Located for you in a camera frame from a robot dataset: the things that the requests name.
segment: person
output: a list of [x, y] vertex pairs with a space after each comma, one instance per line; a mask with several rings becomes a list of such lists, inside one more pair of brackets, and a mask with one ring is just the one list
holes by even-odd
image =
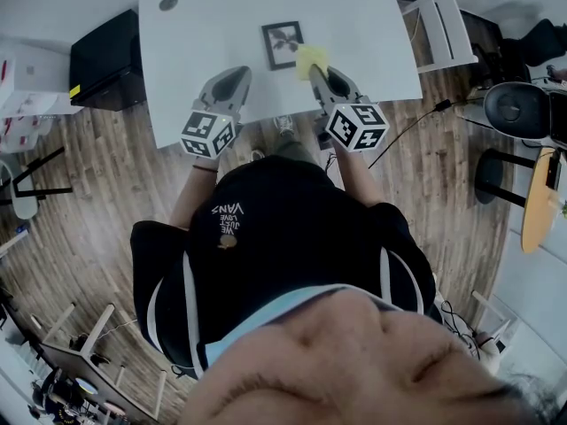
[[540, 423], [429, 317], [430, 265], [361, 153], [335, 146], [343, 191], [276, 125], [274, 155], [218, 184], [198, 158], [169, 224], [132, 231], [141, 331], [199, 378], [178, 423]]

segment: picture frame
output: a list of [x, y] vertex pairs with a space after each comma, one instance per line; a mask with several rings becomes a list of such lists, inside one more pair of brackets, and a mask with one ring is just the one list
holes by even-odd
[[299, 22], [265, 25], [262, 33], [270, 71], [295, 67], [298, 45], [304, 43]]

